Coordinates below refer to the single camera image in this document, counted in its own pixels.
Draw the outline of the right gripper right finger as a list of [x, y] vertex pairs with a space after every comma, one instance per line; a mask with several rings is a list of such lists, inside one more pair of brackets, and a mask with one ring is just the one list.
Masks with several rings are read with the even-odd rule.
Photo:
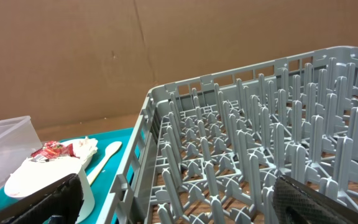
[[273, 208], [279, 224], [355, 224], [358, 213], [287, 175], [277, 178]]

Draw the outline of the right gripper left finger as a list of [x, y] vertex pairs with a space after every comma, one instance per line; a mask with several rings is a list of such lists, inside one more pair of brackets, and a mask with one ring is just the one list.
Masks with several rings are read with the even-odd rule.
[[78, 174], [69, 174], [0, 210], [0, 224], [76, 223], [83, 205]]

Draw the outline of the grey dishwasher rack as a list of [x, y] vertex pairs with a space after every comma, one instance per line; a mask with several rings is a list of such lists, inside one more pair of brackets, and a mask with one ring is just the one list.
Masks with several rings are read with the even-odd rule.
[[280, 175], [358, 214], [358, 47], [149, 90], [98, 223], [275, 223]]

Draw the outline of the white paper cup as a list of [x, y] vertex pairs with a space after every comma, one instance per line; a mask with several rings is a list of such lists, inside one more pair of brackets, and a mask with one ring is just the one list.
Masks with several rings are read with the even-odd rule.
[[83, 205], [77, 223], [85, 220], [93, 211], [95, 199], [85, 172], [86, 164], [75, 157], [60, 157], [48, 162], [34, 162], [26, 159], [8, 178], [4, 193], [11, 198], [22, 199], [40, 189], [64, 178], [77, 174], [83, 190]]

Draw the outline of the red snack wrapper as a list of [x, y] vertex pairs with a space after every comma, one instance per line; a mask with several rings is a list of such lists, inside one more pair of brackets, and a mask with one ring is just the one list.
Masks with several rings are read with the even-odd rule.
[[72, 144], [65, 146], [58, 141], [46, 142], [42, 148], [33, 152], [30, 156], [31, 160], [34, 162], [49, 162], [59, 157], [66, 156], [76, 157]]

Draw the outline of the yellow plastic spoon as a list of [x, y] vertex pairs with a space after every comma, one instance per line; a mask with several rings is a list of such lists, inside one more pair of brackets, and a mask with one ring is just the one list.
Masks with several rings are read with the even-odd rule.
[[109, 144], [105, 148], [105, 154], [104, 157], [101, 159], [101, 161], [94, 167], [94, 169], [87, 175], [87, 180], [90, 185], [93, 184], [93, 182], [96, 180], [100, 172], [103, 170], [104, 166], [107, 164], [109, 159], [117, 153], [118, 150], [120, 150], [122, 146], [122, 142], [115, 141]]

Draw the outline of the clear plastic bin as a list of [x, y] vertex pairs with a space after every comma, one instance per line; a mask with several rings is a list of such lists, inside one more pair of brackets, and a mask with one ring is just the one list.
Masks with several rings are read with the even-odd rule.
[[30, 116], [0, 120], [0, 188], [42, 143]]

